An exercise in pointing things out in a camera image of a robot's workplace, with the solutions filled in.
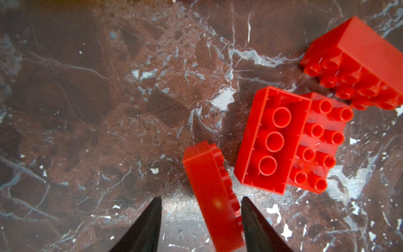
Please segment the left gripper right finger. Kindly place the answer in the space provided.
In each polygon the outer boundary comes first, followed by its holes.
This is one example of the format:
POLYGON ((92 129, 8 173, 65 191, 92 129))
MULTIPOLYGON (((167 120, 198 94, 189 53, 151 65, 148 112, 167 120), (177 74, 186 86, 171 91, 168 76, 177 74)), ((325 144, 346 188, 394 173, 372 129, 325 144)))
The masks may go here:
POLYGON ((292 252, 246 196, 241 201, 241 217, 247 252, 292 252))

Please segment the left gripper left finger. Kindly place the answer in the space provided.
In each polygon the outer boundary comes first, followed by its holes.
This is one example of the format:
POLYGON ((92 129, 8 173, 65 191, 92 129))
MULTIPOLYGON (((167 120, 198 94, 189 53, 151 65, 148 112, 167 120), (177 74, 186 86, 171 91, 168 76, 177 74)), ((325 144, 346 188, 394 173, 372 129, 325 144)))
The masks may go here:
POLYGON ((162 199, 155 197, 110 252, 156 252, 162 222, 162 199))

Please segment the red lego narrow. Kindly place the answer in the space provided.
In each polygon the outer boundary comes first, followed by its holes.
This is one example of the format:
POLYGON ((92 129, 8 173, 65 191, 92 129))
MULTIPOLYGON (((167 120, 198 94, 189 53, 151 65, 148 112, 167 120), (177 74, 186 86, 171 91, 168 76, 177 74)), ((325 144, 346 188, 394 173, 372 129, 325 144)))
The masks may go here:
POLYGON ((245 246, 240 204, 220 148, 203 141, 187 148, 183 166, 216 251, 245 246))

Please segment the red lego studded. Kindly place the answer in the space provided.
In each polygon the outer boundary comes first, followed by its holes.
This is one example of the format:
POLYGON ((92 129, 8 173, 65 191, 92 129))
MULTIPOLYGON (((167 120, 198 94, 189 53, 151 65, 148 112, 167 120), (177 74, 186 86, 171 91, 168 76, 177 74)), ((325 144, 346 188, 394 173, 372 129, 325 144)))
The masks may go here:
POLYGON ((312 104, 287 183, 321 194, 327 189, 328 173, 336 165, 335 155, 345 141, 344 129, 354 112, 350 106, 318 93, 304 96, 312 104))

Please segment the red lego top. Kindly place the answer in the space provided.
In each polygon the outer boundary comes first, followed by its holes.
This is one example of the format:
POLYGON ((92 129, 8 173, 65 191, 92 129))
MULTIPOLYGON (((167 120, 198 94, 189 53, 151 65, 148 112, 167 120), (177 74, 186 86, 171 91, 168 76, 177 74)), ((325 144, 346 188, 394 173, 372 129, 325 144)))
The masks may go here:
POLYGON ((300 65, 356 110, 403 104, 403 53, 358 17, 314 40, 300 65))

